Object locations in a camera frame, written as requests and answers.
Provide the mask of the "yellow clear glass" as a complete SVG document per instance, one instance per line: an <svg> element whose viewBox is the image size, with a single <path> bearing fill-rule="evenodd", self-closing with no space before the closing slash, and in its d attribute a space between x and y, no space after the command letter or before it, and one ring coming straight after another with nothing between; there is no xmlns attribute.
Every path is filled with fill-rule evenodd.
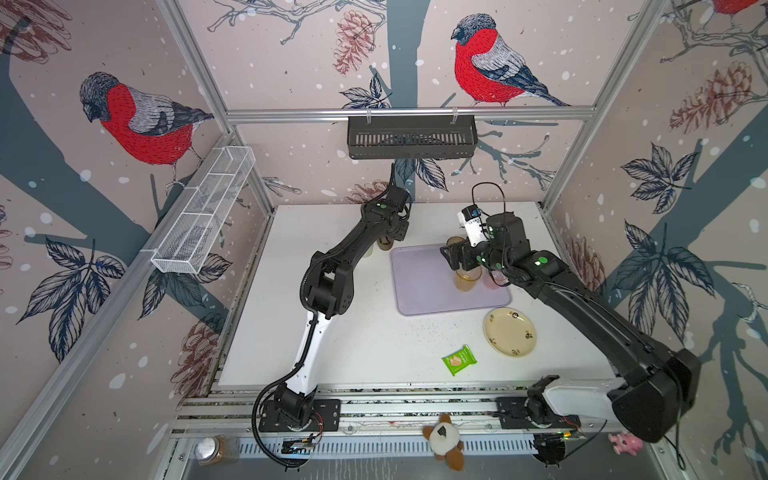
<svg viewBox="0 0 768 480"><path fill-rule="evenodd" d="M394 240L389 237L381 237L377 240L377 245L382 251L389 251L394 245Z"/></svg>

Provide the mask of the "pink smooth glass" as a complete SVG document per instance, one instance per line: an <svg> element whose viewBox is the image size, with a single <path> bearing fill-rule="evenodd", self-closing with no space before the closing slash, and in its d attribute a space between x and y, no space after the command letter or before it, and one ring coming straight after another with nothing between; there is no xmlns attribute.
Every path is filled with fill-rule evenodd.
<svg viewBox="0 0 768 480"><path fill-rule="evenodd" d="M483 283L491 290L506 288L509 285L507 277L499 271L487 271L483 276Z"/></svg>

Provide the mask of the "amber textured glass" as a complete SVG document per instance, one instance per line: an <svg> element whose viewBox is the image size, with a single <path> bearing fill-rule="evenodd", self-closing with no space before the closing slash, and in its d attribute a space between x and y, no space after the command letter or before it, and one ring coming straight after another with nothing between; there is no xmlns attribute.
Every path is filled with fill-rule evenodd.
<svg viewBox="0 0 768 480"><path fill-rule="evenodd" d="M459 291L469 292L475 287L482 275L483 270L481 267L471 270L458 269L455 272L454 285Z"/></svg>

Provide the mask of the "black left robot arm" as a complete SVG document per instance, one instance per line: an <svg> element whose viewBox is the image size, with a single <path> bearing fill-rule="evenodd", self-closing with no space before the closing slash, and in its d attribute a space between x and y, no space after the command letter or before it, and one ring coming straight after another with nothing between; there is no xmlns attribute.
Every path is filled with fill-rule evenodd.
<svg viewBox="0 0 768 480"><path fill-rule="evenodd" d="M383 193L360 206L360 220L334 247L316 252L299 286L299 300L307 312L303 345L289 373L268 384L254 404L254 415L276 414L279 423L303 429L313 422L318 382L314 362L331 320L346 313L354 298L354 270L379 240L402 241L410 220L409 192L389 184Z"/></svg>

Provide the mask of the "brown tall glass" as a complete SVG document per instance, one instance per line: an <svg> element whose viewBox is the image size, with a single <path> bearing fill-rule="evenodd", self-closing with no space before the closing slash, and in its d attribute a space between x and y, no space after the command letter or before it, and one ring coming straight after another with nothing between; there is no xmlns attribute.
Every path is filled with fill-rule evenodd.
<svg viewBox="0 0 768 480"><path fill-rule="evenodd" d="M447 245L447 246L452 246L452 245L454 245L454 244L459 244L459 243L462 243L462 242L465 242L465 241L466 241L466 238L464 238L464 237L460 237L460 236L452 236L452 237L450 237L450 238L449 238L449 239L446 241L446 245Z"/></svg>

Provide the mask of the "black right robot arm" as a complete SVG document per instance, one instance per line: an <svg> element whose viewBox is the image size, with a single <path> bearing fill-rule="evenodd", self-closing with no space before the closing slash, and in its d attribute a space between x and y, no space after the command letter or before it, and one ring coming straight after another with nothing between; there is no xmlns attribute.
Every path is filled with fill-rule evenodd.
<svg viewBox="0 0 768 480"><path fill-rule="evenodd" d="M597 347L616 379L569 380L549 375L529 393L535 423L579 416L618 422L645 442L656 443L694 405L701 363L687 349L672 351L642 333L589 291L554 253L534 251L521 218L512 212L484 216L472 204L457 215L465 239L441 249L454 271L483 267L500 273L570 322Z"/></svg>

